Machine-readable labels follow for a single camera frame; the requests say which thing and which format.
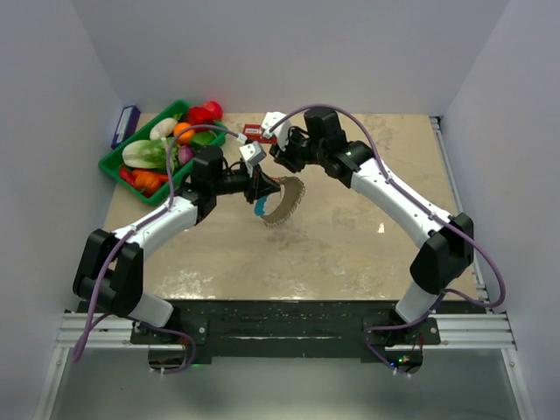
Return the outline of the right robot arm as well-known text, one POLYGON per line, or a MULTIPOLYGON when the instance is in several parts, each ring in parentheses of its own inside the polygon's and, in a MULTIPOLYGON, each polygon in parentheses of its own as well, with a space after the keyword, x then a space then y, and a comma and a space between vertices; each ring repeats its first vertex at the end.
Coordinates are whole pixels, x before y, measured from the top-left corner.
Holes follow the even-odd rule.
POLYGON ((350 141, 335 109, 312 107, 304 112, 304 128, 280 112, 262 120, 275 162, 301 172, 319 165, 325 173, 376 204, 411 238, 418 253, 409 267, 412 283, 398 301, 389 325, 392 338, 410 343, 421 332, 420 319, 437 302, 446 286, 473 263, 473 220, 465 213, 451 215, 387 170, 373 147, 350 141))

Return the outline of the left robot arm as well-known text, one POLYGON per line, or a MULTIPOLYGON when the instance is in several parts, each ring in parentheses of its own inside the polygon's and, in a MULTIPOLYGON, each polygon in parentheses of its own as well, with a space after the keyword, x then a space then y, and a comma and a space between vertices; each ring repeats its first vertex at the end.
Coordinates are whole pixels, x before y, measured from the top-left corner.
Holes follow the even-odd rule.
POLYGON ((249 204, 281 190, 260 167, 266 153, 259 143, 240 148, 241 165, 229 170, 218 146, 207 146, 193 159, 190 180, 172 200, 127 227, 95 230, 86 241, 73 281, 73 293, 120 318, 150 324, 151 334, 172 343, 181 333, 172 304, 144 292, 144 262, 177 234, 200 224, 221 195, 241 193, 249 204))

